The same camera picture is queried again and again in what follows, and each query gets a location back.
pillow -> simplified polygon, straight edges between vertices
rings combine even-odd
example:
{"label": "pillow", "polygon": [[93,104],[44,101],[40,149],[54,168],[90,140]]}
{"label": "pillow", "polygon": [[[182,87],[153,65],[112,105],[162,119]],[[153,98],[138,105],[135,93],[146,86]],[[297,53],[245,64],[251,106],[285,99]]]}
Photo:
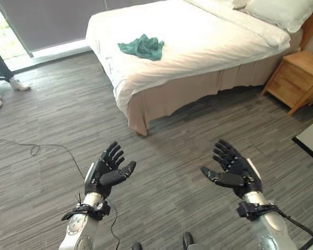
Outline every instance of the pillow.
{"label": "pillow", "polygon": [[225,5],[230,6],[232,9],[244,8],[250,0],[216,0],[216,2],[221,2]]}
{"label": "pillow", "polygon": [[252,0],[245,11],[295,33],[313,13],[313,0]]}

green cloth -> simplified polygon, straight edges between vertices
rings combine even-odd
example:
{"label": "green cloth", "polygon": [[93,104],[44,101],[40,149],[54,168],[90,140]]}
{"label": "green cloth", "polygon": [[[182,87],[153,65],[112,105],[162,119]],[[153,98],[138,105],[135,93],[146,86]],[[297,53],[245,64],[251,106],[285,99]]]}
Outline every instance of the green cloth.
{"label": "green cloth", "polygon": [[164,41],[159,42],[156,37],[149,39],[143,34],[140,38],[128,44],[118,43],[118,47],[125,54],[157,61],[162,57],[162,47],[164,44]]}

mattress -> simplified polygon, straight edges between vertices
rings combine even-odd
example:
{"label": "mattress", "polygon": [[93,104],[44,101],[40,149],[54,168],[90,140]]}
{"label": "mattress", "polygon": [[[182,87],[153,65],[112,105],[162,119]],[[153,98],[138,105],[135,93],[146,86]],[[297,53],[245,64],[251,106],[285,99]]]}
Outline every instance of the mattress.
{"label": "mattress", "polygon": [[[160,1],[91,17],[86,39],[127,115],[131,97],[171,79],[235,67],[278,54],[290,46],[282,29],[240,11],[203,0]],[[165,42],[160,61],[122,53],[117,43],[146,34]]]}

bed frame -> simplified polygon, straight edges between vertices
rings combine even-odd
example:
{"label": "bed frame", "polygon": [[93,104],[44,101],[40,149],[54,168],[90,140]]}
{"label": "bed frame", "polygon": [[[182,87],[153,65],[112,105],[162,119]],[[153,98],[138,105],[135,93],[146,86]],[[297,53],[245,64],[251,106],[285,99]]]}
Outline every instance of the bed frame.
{"label": "bed frame", "polygon": [[177,109],[204,96],[214,95],[219,90],[232,89],[235,86],[265,84],[285,54],[294,53],[299,45],[304,49],[313,35],[313,14],[303,24],[302,30],[301,41],[286,53],[230,69],[174,79],[133,95],[128,104],[129,127],[138,135],[147,136],[151,120],[169,116]]}

gray wood-grain floor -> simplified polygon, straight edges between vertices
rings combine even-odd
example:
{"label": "gray wood-grain floor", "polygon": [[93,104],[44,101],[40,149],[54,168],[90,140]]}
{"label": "gray wood-grain floor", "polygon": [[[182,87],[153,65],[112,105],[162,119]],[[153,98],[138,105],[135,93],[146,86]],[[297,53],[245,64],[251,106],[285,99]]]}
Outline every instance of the gray wood-grain floor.
{"label": "gray wood-grain floor", "polygon": [[[84,173],[117,140],[135,173],[113,188],[118,210],[114,232],[119,249],[140,241],[146,249],[181,249],[181,235],[215,249],[256,249],[250,222],[236,213],[240,201],[210,183],[197,165],[215,170],[212,145],[229,140],[250,157],[263,178],[267,199],[313,230],[313,159],[291,138],[313,123],[313,108],[294,116],[261,87],[208,96],[153,122],[146,138],[127,127],[112,86],[93,54],[56,62],[18,75],[32,91],[0,83],[0,139],[67,146]],[[70,156],[56,147],[31,157],[28,147],[0,144],[0,249],[57,249],[65,235],[61,216],[83,192]],[[114,249],[115,212],[100,223],[95,249]],[[310,236],[287,223],[297,246]]]}

